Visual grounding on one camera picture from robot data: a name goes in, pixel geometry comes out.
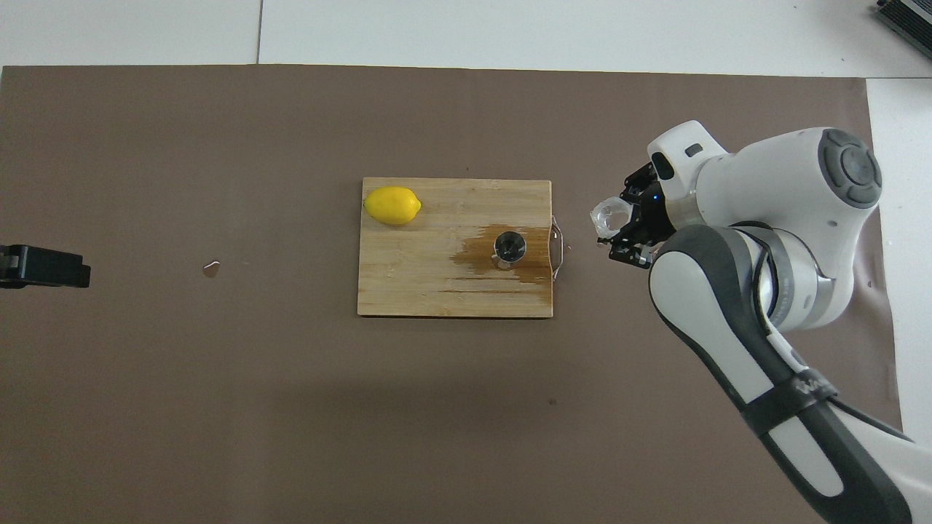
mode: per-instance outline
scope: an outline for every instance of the water droplet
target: water droplet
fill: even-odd
[[[220,270],[219,260],[212,261],[210,264],[204,266],[202,269],[202,271],[204,272],[204,276],[209,279],[212,279],[213,277],[217,276],[217,271],[219,270]]]

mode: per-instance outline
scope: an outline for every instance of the brown tablecloth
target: brown tablecloth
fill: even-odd
[[[93,268],[0,293],[0,520],[819,521],[588,212],[684,120],[869,140],[861,79],[8,67],[0,118],[0,241]],[[356,316],[364,176],[552,180],[555,318]],[[852,307],[791,340],[899,425],[862,240]]]

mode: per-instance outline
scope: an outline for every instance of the wooden cutting board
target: wooden cutting board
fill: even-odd
[[[388,226],[362,209],[357,312],[367,316],[550,318],[550,181],[364,178],[418,195],[418,216]],[[492,260],[508,230],[528,249],[510,269]]]

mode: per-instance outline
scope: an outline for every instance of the white tile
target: white tile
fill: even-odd
[[[851,0],[265,0],[262,63],[932,76]]]
[[[932,79],[868,80],[903,427],[932,446]]]
[[[0,0],[0,65],[255,62],[259,0]]]

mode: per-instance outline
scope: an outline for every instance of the yellow lemon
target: yellow lemon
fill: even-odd
[[[363,207],[370,216],[383,224],[407,224],[420,211],[420,200],[407,187],[385,186],[369,193]]]

